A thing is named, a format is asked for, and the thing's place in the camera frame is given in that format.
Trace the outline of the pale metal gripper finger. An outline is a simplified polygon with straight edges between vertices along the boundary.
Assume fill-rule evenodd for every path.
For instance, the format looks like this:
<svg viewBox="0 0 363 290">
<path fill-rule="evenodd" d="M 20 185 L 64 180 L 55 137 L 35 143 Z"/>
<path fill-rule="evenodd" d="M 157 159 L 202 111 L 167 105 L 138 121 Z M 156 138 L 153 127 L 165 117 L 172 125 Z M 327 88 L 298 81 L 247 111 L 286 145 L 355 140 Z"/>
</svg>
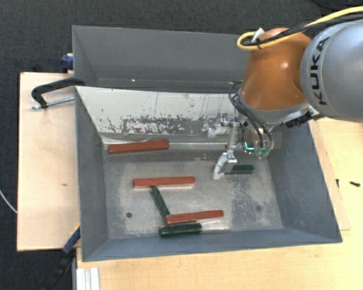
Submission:
<svg viewBox="0 0 363 290">
<path fill-rule="evenodd" d="M 236 159 L 233 153 L 226 154 L 226 162 L 224 164 L 224 173 L 230 174 L 233 168 L 238 164 L 238 160 Z"/>
<path fill-rule="evenodd" d="M 226 152 L 223 152 L 215 164 L 214 172 L 212 175 L 213 179 L 217 180 L 224 176 L 227 164 L 228 164 L 228 155 Z"/>
</svg>

